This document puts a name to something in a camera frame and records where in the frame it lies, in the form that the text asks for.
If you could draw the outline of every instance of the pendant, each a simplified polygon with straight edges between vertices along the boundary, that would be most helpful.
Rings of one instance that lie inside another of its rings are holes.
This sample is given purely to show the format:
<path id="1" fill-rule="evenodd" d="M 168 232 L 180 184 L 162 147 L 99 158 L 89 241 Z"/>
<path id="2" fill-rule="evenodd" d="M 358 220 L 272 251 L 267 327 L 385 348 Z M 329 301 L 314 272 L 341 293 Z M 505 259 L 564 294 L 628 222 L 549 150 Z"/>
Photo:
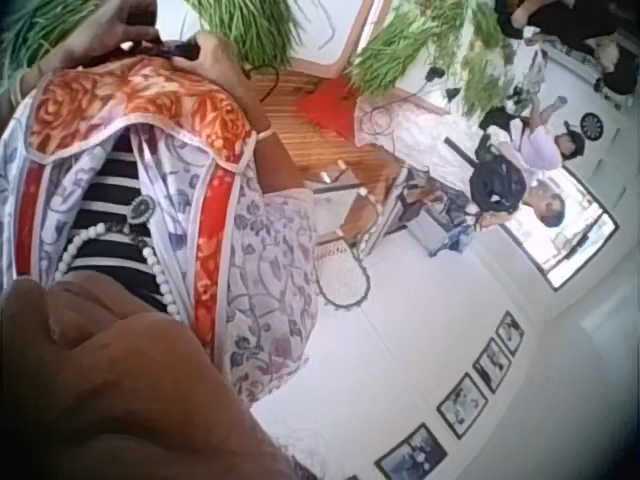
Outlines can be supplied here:
<path id="1" fill-rule="evenodd" d="M 156 210 L 156 201 L 148 195 L 136 198 L 127 211 L 127 222 L 130 225 L 147 223 Z"/>

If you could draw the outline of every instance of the white bead necklace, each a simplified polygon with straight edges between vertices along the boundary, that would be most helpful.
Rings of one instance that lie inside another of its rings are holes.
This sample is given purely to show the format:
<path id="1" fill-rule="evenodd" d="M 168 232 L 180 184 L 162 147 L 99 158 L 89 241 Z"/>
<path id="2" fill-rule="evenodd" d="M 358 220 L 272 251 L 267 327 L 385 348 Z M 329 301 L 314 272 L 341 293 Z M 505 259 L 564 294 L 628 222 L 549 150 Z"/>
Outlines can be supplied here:
<path id="1" fill-rule="evenodd" d="M 78 251 L 85 242 L 96 240 L 109 233 L 122 233 L 127 235 L 130 238 L 131 243 L 136 245 L 142 251 L 142 256 L 145 258 L 147 265 L 149 265 L 149 268 L 156 277 L 156 282 L 158 283 L 160 293 L 162 294 L 162 302 L 167 307 L 167 313 L 174 320 L 181 322 L 182 319 L 180 317 L 178 304 L 173 297 L 169 280 L 165 275 L 162 265 L 160 265 L 160 261 L 158 260 L 158 256 L 156 255 L 153 245 L 146 238 L 138 237 L 131 233 L 131 225 L 147 223 L 153 216 L 155 208 L 155 201 L 149 196 L 142 195 L 141 197 L 136 198 L 129 206 L 126 224 L 99 223 L 77 234 L 73 237 L 73 240 L 71 240 L 69 246 L 62 254 L 62 258 L 54 276 L 55 281 L 58 282 L 62 280 L 62 277 L 67 274 L 73 264 L 73 260 L 78 254 Z"/>

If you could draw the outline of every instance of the black bag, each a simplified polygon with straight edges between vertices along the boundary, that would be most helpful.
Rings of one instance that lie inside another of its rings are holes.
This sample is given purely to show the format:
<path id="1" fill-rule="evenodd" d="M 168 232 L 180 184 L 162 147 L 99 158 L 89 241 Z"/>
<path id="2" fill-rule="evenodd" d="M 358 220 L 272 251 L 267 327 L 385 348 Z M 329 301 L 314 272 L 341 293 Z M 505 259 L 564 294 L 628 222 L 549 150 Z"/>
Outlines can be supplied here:
<path id="1" fill-rule="evenodd" d="M 515 213 L 527 193 L 522 171 L 495 153 L 483 160 L 475 166 L 469 180 L 471 199 L 483 213 Z"/>

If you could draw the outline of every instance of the black and white photograph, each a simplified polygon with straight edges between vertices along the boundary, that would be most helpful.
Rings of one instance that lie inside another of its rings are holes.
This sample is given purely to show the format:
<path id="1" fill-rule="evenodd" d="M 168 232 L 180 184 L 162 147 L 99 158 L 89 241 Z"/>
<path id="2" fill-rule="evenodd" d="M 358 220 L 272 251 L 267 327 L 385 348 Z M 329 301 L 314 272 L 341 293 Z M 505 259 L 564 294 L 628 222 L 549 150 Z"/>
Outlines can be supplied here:
<path id="1" fill-rule="evenodd" d="M 442 463 L 447 452 L 422 423 L 376 462 L 387 480 L 422 480 Z"/>
<path id="2" fill-rule="evenodd" d="M 509 350 L 511 356 L 515 356 L 520 349 L 520 345 L 522 344 L 522 339 L 524 338 L 524 330 L 520 326 L 520 324 L 516 321 L 513 314 L 507 311 L 500 324 L 498 325 L 498 329 L 496 330 L 498 337 L 502 340 Z"/>
<path id="3" fill-rule="evenodd" d="M 478 359 L 473 363 L 473 369 L 493 394 L 498 391 L 498 387 L 507 376 L 509 368 L 511 368 L 511 359 L 494 338 L 489 340 Z"/>
<path id="4" fill-rule="evenodd" d="M 438 406 L 438 413 L 460 440 L 478 420 L 488 401 L 471 375 L 466 373 Z"/>

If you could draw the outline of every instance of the striped shirt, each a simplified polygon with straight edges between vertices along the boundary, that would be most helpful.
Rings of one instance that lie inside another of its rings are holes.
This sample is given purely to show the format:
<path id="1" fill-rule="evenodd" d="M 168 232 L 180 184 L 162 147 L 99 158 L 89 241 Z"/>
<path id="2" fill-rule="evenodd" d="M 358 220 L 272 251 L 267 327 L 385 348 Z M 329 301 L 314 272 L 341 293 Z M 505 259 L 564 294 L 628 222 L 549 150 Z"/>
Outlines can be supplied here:
<path id="1" fill-rule="evenodd" d="M 140 195 L 138 167 L 126 130 L 85 192 L 67 246 L 77 234 L 99 223 L 126 224 L 129 205 Z M 147 225 L 134 225 L 131 231 L 150 241 Z M 85 242 L 69 268 L 79 270 L 107 275 L 153 308 L 166 311 L 155 275 L 140 249 L 124 234 L 108 233 Z"/>

